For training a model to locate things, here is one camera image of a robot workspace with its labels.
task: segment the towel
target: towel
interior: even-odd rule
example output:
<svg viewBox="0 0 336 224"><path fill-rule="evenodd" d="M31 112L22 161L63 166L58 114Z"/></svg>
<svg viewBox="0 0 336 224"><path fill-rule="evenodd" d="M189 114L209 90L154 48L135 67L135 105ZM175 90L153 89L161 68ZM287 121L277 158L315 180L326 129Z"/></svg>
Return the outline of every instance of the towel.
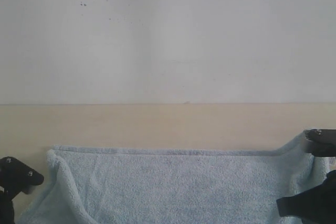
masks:
<svg viewBox="0 0 336 224"><path fill-rule="evenodd" d="M328 159L300 149L136 150L55 146L50 183L18 224L301 223L276 200L322 183Z"/></svg>

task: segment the light blue towel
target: light blue towel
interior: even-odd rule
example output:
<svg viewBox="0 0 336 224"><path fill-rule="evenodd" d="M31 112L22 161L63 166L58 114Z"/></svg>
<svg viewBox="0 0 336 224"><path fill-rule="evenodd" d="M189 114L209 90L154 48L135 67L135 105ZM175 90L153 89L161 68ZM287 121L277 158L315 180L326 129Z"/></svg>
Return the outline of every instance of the light blue towel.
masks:
<svg viewBox="0 0 336 224"><path fill-rule="evenodd" d="M329 170L298 137L276 151L56 146L47 158L51 183L18 224L301 223L276 200Z"/></svg>

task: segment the light wooden surface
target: light wooden surface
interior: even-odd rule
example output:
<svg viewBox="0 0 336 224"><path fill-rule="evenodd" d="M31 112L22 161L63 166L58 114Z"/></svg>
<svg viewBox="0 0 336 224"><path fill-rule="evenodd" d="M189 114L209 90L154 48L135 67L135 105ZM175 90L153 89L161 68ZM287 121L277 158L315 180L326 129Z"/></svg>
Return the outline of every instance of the light wooden surface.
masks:
<svg viewBox="0 0 336 224"><path fill-rule="evenodd" d="M335 125L336 104L0 106L0 157L47 176L54 144L269 150L304 129ZM15 199L17 214L41 189Z"/></svg>

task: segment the white wall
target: white wall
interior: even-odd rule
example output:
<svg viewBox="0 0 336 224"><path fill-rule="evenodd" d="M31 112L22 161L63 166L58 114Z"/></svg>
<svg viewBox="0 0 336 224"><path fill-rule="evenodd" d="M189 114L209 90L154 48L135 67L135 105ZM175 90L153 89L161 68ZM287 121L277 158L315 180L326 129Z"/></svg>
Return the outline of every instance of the white wall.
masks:
<svg viewBox="0 0 336 224"><path fill-rule="evenodd" d="M335 17L336 0L0 0L0 104L336 102Z"/></svg>

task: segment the towel fold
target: towel fold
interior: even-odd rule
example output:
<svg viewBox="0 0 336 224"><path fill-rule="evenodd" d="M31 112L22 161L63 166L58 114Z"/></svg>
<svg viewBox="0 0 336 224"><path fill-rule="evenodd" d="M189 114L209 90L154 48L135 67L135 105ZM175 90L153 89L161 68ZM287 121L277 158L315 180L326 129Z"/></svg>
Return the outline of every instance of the towel fold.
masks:
<svg viewBox="0 0 336 224"><path fill-rule="evenodd" d="M275 151L55 146L50 183L18 224L301 223L276 200L319 185L327 158Z"/></svg>

